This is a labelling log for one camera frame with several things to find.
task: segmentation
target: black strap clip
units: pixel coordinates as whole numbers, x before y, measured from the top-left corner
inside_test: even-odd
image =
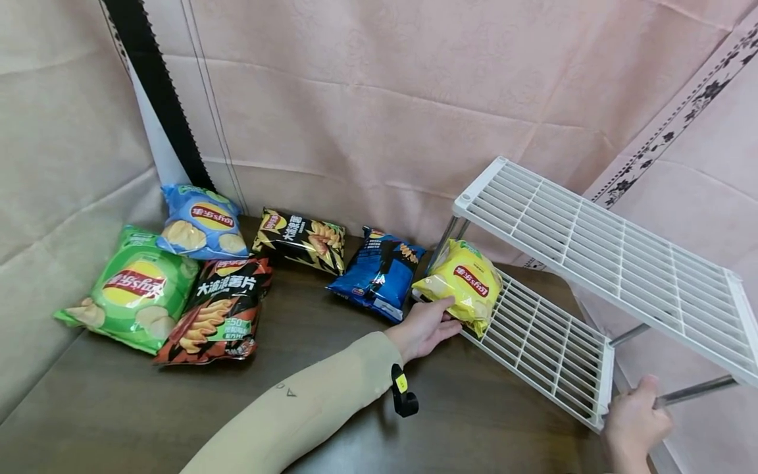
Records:
[[[408,391],[408,379],[398,364],[392,365],[392,398],[395,413],[403,418],[418,413],[418,398]]]

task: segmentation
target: brown tabletop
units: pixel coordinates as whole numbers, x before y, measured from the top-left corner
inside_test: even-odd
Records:
[[[352,254],[358,240],[349,243]],[[506,271],[577,314],[556,276]],[[0,425],[0,472],[179,472],[270,386],[387,327],[325,290],[331,280],[294,263],[276,267],[253,361],[159,369],[82,333]],[[288,472],[601,472],[595,434],[462,337],[406,374],[417,415],[401,419],[385,395]]]

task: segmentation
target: potato chip bag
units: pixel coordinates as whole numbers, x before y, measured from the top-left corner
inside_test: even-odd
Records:
[[[370,227],[344,275],[328,290],[389,318],[402,321],[402,304],[424,249]]]
[[[482,337],[490,325],[503,279],[492,262],[471,244],[450,239],[429,275],[412,287],[432,301],[455,297],[456,303],[447,312]]]
[[[189,184],[161,187],[168,204],[158,246],[197,260],[239,259],[250,252],[240,234],[240,210],[227,198]]]
[[[258,314],[270,286],[268,258],[206,262],[182,319],[153,362],[246,359],[257,348]]]
[[[197,262],[160,250],[157,240],[157,234],[125,226],[89,296],[53,317],[155,355],[181,316],[198,271]]]
[[[344,243],[345,228],[341,225],[263,208],[252,251],[270,247],[286,259],[341,275],[345,272]]]

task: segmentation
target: white wire shelf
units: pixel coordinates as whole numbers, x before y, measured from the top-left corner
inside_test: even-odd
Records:
[[[734,272],[503,157],[453,213],[758,387],[756,319]]]
[[[611,397],[609,340],[505,273],[493,318],[474,345],[595,432]],[[413,297],[421,300],[417,290]]]

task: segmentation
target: black and orange chip bag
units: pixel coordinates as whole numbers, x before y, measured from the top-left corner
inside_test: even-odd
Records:
[[[345,228],[297,214],[263,208],[253,252],[270,247],[284,258],[333,275],[345,273]]]
[[[268,258],[206,262],[182,318],[153,362],[200,365],[250,356],[271,272]]]

